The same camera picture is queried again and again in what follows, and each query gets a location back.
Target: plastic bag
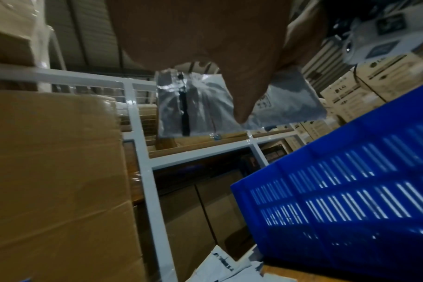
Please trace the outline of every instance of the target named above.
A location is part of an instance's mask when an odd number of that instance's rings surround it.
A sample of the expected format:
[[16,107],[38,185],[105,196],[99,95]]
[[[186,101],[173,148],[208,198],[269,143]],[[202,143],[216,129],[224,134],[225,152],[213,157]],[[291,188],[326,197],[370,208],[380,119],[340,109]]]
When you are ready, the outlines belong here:
[[233,117],[233,99],[222,75],[182,73],[156,76],[162,138],[257,130],[326,118],[326,110],[298,67],[274,75],[266,94],[244,124]]

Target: blue plastic crate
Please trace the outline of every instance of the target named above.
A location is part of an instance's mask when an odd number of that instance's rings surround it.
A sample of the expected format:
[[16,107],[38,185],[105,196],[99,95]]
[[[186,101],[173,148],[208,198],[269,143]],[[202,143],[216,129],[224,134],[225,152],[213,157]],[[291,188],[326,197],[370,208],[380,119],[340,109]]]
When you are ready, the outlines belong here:
[[266,256],[423,279],[423,86],[232,190]]

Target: warehouse ceiling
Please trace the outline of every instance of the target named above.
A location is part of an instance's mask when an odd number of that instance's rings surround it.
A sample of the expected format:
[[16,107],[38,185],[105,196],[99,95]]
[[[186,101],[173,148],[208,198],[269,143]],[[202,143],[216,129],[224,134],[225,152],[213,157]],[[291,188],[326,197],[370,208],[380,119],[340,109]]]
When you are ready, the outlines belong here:
[[[308,3],[309,0],[294,1],[291,19],[296,18]],[[133,63],[118,46],[103,0],[47,0],[46,18],[57,34],[68,70],[132,78],[153,77],[153,72]],[[51,55],[51,61],[53,67],[59,67],[56,56]],[[175,67],[184,72],[210,74],[218,71],[218,66],[212,63],[191,62]],[[328,40],[303,72],[320,92],[350,68],[342,62],[340,45]]]

